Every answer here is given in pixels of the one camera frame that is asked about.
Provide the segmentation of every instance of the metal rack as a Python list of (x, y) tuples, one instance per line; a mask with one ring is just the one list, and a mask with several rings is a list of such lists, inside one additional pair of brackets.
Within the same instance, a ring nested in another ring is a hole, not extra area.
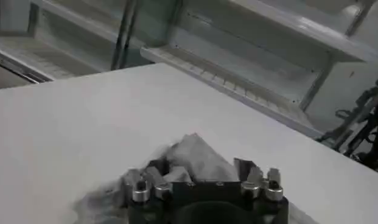
[(296, 0), (30, 0), (0, 57), (42, 82), (164, 62), (317, 137), (305, 110), (333, 66), (377, 57), (349, 37), (374, 1), (349, 2), (327, 17)]

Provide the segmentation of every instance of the white tabletop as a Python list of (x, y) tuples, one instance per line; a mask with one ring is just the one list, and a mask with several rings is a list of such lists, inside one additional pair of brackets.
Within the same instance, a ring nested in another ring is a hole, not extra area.
[(0, 224), (72, 224), (86, 191), (193, 132), (228, 161), (278, 167), (319, 223), (378, 223), (377, 173), (158, 64), (0, 90)]

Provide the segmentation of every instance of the gray cloth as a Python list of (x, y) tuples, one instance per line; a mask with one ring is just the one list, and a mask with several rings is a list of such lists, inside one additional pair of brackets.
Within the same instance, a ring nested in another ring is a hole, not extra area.
[[(163, 176), (166, 181), (190, 182), (191, 178), (198, 181), (239, 180), (235, 167), (216, 153), (197, 134), (186, 135), (181, 141), (170, 147), (163, 147), (151, 157), (152, 159), (165, 158), (168, 160), (170, 173)], [(126, 223), (125, 211), (119, 209), (123, 198), (121, 186), (122, 178), (85, 195), (74, 206), (74, 210), (78, 214), (78, 221), (75, 224)], [(291, 224), (316, 224), (308, 215), (292, 204), (289, 214)]]

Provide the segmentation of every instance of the metal bolt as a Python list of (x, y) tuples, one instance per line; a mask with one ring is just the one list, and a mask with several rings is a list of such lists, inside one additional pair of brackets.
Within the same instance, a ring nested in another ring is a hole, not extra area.
[(258, 198), (261, 192), (261, 186), (256, 183), (244, 181), (242, 183), (242, 193), (245, 194), (246, 192), (251, 192), (253, 198)]
[(147, 202), (150, 199), (151, 191), (145, 180), (140, 180), (133, 186), (132, 200), (135, 202)]
[(172, 192), (172, 183), (164, 183), (155, 186), (155, 196), (159, 199), (165, 200), (166, 194)]
[(271, 201), (281, 201), (284, 197), (284, 190), (277, 182), (269, 181), (265, 188), (265, 195)]

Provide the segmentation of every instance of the floor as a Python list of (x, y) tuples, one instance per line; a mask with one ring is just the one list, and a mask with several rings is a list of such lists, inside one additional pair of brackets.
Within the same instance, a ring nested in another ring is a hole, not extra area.
[(30, 83), (7, 69), (0, 67), (0, 89), (29, 85)]

